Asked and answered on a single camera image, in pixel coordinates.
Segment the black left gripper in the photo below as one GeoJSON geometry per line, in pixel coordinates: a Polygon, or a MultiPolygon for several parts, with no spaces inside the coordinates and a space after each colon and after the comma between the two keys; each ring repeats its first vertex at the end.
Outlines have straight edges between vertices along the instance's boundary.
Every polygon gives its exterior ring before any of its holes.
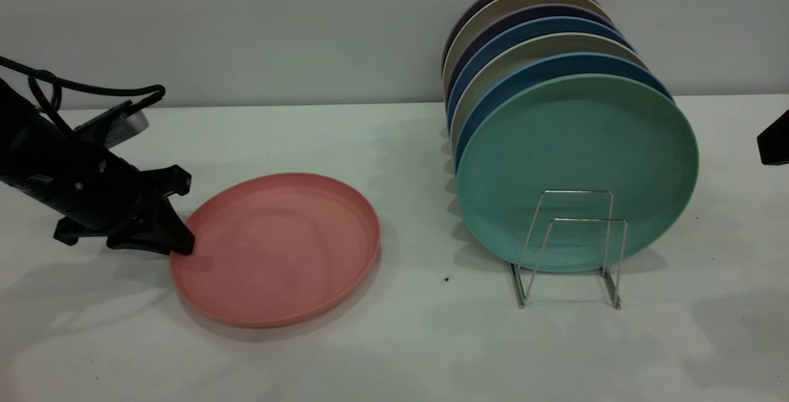
{"type": "Polygon", "coordinates": [[[191,174],[173,165],[140,171],[104,147],[64,133],[53,135],[55,202],[63,218],[54,238],[75,245],[105,237],[112,250],[155,251],[189,256],[195,236],[169,201],[185,196],[191,174]]]}

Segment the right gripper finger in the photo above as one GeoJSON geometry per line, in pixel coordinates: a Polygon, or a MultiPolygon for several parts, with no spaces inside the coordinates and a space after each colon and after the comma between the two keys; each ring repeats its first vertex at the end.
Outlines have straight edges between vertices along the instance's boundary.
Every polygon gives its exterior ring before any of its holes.
{"type": "Polygon", "coordinates": [[[757,137],[761,163],[780,166],[789,162],[789,110],[757,137]]]}

